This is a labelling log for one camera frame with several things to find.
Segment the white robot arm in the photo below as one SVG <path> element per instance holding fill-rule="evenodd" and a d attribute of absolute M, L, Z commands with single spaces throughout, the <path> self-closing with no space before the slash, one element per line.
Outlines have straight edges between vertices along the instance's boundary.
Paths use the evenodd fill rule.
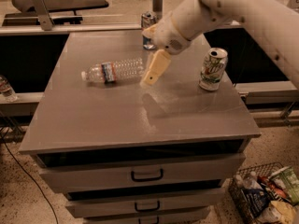
<path fill-rule="evenodd" d="M 158 48 L 148 59 L 142 82 L 154 84 L 173 55 L 227 21 L 237 21 L 299 89 L 299 13 L 277 0 L 184 0 L 142 32 Z"/>

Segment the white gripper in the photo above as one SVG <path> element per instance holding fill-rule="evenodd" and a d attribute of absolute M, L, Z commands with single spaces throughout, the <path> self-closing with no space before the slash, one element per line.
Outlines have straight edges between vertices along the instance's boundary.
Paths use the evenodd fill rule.
<path fill-rule="evenodd" d="M 142 35 L 152 39 L 159 48 L 149 56 L 146 72 L 140 81 L 141 86 L 151 86 L 168 68 L 171 55 L 180 54 L 191 42 L 180 33 L 172 12 L 166 14 L 157 24 L 145 28 Z"/>

